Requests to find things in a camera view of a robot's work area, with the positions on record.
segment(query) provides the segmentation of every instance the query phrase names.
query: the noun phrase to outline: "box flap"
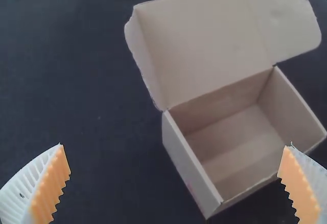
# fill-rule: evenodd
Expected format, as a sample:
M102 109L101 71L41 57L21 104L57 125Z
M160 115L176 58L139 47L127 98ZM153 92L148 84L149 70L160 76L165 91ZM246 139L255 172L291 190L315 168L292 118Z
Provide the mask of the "box flap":
M308 0L156 0L134 7L126 41L159 109L318 46Z

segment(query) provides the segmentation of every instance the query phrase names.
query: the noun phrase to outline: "cardboard box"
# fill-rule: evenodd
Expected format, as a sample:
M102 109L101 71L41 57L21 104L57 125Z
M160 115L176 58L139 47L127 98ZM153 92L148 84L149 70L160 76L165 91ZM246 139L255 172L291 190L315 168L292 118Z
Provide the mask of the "cardboard box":
M292 140L326 130L275 63L321 41L308 0L156 0L125 36L162 114L162 141L205 218L276 179Z

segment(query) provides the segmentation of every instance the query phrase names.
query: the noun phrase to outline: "black surface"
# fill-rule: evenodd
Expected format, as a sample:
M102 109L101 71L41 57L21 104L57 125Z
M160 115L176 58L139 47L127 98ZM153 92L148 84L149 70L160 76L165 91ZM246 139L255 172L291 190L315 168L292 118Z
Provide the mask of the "black surface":
M55 223L205 223L161 143L124 39L149 0L0 0L0 186L61 142L72 170ZM279 65L327 127L327 1L310 0L321 46ZM327 145L312 157L327 166ZM207 223L297 223L279 182Z

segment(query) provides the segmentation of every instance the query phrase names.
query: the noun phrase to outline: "box wall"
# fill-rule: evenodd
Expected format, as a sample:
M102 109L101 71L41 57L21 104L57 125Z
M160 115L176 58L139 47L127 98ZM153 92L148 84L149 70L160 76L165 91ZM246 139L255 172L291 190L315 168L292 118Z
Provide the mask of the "box wall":
M162 114L162 142L205 218L223 201L168 111Z
M305 152L326 137L326 130L278 67L274 68L258 104L285 144L293 141Z
M272 68L170 109L180 130L187 135L254 104Z

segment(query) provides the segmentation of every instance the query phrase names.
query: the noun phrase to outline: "cardboard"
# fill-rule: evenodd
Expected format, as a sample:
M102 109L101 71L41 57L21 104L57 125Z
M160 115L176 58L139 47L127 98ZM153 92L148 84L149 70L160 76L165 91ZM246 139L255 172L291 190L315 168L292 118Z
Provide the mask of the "cardboard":
M290 140L326 137L273 67L319 45L308 0L157 0L134 7L125 36L205 218L276 179Z

